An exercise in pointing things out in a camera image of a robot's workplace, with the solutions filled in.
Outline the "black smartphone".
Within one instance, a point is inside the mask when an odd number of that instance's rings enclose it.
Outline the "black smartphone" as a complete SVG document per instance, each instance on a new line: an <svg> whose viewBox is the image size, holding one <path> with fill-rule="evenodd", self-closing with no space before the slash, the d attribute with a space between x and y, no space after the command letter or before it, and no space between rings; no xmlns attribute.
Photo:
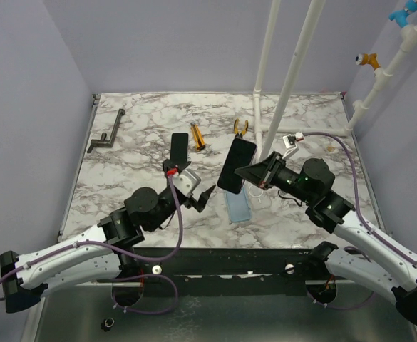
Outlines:
<svg viewBox="0 0 417 342"><path fill-rule="evenodd" d="M170 142L170 160L177 165L187 162L189 135L173 133Z"/></svg>
<svg viewBox="0 0 417 342"><path fill-rule="evenodd" d="M241 192L244 180L235 174L235 170L251 164L257 145L242 138L235 138L230 145L227 157L223 164L217 186L227 192L238 195Z"/></svg>

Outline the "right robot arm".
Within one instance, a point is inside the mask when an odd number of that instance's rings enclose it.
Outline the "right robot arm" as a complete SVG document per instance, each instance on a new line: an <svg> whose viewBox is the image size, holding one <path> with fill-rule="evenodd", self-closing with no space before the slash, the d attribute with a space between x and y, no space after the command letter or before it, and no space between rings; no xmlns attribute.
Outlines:
<svg viewBox="0 0 417 342"><path fill-rule="evenodd" d="M310 158L296 173L274 152L260 163L237 168L235 174L263 190L276 187L301 200L312 223L369 257L358 260L337 249L317 255L308 261L314 278L333 274L352 280L389 300L417 326L417 253L363 220L352 203L335 193L335 176L325 161Z"/></svg>

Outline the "blue cased phone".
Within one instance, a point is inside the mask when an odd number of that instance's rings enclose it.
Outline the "blue cased phone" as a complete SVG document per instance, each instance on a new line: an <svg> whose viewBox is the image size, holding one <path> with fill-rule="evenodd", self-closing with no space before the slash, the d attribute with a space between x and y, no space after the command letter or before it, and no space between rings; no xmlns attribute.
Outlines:
<svg viewBox="0 0 417 342"><path fill-rule="evenodd" d="M244 188L239 194L233 194L225 191L225 201L227 213L232 223L240 223L250 221L252 218L249 200Z"/></svg>

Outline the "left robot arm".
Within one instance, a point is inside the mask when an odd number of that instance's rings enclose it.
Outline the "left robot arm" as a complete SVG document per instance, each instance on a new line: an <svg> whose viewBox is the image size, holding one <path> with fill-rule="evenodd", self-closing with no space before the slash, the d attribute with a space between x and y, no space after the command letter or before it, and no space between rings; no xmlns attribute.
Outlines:
<svg viewBox="0 0 417 342"><path fill-rule="evenodd" d="M54 291L87 281L131 281L137 276L139 262L157 266L174 257L182 234L164 256L139 255L133 247L144 241L144 232L161 228L173 214L182 225L182 207L204 210L215 188L209 187L195 199L193 193L201 179L189 165L165 160L167 186L162 192L150 187L136 189L120 209L70 239L28 254L2 253L0 301L5 303L6 312L24 311Z"/></svg>

